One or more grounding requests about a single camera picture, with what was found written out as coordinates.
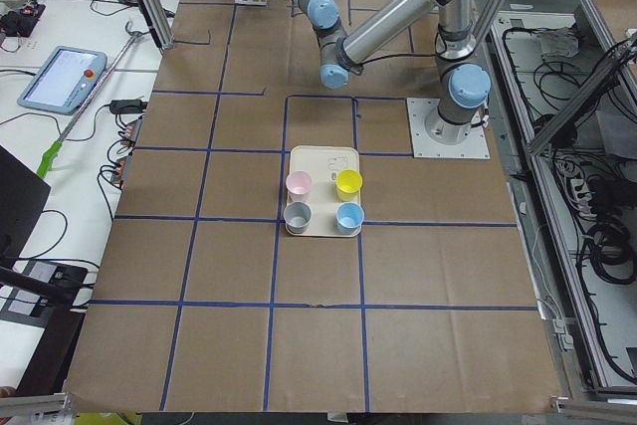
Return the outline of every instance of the green handle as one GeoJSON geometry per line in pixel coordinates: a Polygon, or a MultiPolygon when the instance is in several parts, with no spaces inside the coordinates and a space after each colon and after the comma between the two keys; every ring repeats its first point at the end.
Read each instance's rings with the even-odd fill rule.
{"type": "Polygon", "coordinates": [[[40,161],[40,166],[38,166],[38,171],[36,172],[36,174],[42,179],[44,179],[47,173],[51,171],[53,160],[56,159],[56,156],[58,156],[58,151],[60,151],[61,147],[61,141],[54,141],[51,147],[42,155],[42,161],[40,161]]]}

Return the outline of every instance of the white tray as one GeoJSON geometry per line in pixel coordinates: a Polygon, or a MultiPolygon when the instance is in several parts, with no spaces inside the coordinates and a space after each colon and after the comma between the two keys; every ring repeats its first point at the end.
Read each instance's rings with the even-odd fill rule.
{"type": "MultiPolygon", "coordinates": [[[[312,220],[308,229],[294,236],[322,236],[351,238],[360,232],[341,234],[336,226],[336,210],[343,204],[336,194],[336,177],[344,169],[360,172],[358,151],[353,148],[331,146],[297,146],[290,154],[290,171],[304,171],[312,177],[313,187],[308,196],[312,220]]],[[[352,203],[360,204],[360,192],[352,203]]]]}

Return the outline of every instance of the cardboard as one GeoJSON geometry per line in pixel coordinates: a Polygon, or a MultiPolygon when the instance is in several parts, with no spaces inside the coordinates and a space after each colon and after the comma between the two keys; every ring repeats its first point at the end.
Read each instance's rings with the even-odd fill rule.
{"type": "Polygon", "coordinates": [[[592,0],[615,42],[626,39],[626,30],[637,28],[637,0],[592,0]]]}
{"type": "Polygon", "coordinates": [[[117,214],[194,216],[205,159],[199,151],[137,151],[117,214]]]}
{"type": "Polygon", "coordinates": [[[116,219],[92,298],[177,301],[191,234],[189,221],[116,219]]]}
{"type": "MultiPolygon", "coordinates": [[[[337,0],[348,30],[384,1],[337,0]]],[[[433,60],[334,92],[289,1],[182,2],[176,38],[212,44],[164,55],[66,383],[80,411],[547,411],[560,390],[493,134],[489,161],[411,157],[404,99],[439,95],[433,60]],[[286,233],[299,144],[358,150],[357,238],[286,233]]],[[[435,26],[378,55],[433,52],[435,26]]]]}
{"type": "Polygon", "coordinates": [[[152,94],[137,146],[207,148],[216,101],[215,96],[152,94]]]}

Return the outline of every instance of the cup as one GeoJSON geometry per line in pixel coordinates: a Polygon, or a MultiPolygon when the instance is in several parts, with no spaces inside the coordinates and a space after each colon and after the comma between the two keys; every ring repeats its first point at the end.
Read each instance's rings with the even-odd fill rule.
{"type": "Polygon", "coordinates": [[[336,177],[336,194],[341,201],[353,201],[362,187],[362,176],[353,169],[344,169],[336,177]]]}
{"type": "Polygon", "coordinates": [[[310,225],[312,209],[306,203],[294,202],[286,206],[283,212],[286,228],[292,234],[303,234],[310,225]]]}
{"type": "Polygon", "coordinates": [[[312,191],[312,177],[304,171],[292,171],[286,178],[286,188],[291,201],[305,203],[312,191]]]}
{"type": "Polygon", "coordinates": [[[336,226],[340,234],[355,234],[364,219],[365,212],[356,203],[343,203],[336,210],[336,226]]]}

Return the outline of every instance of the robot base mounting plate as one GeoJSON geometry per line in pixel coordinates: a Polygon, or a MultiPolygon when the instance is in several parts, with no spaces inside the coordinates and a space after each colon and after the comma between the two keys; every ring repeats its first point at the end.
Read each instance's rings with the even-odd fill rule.
{"type": "MultiPolygon", "coordinates": [[[[438,106],[438,99],[407,99],[409,130],[414,158],[435,159],[490,159],[485,132],[481,127],[471,128],[469,136],[459,144],[442,144],[425,130],[425,117],[438,106]]],[[[472,122],[480,121],[476,113],[472,122]]]]}

